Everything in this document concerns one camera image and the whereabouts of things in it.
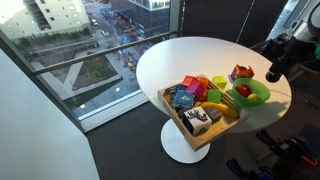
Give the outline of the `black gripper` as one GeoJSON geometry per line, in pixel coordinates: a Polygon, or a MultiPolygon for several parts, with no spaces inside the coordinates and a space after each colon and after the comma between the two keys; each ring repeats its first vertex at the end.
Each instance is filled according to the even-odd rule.
{"type": "Polygon", "coordinates": [[[284,53],[273,61],[265,75],[266,80],[270,83],[278,82],[281,76],[293,65],[313,55],[316,51],[316,44],[292,37],[285,44],[283,51],[284,53]]]}

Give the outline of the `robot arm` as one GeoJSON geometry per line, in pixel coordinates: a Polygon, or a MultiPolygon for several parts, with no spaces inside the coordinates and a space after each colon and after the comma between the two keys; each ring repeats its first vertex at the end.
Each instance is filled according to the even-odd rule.
{"type": "Polygon", "coordinates": [[[298,59],[314,53],[320,39],[320,2],[301,20],[295,20],[286,31],[283,53],[270,66],[265,78],[275,83],[298,59]]]}

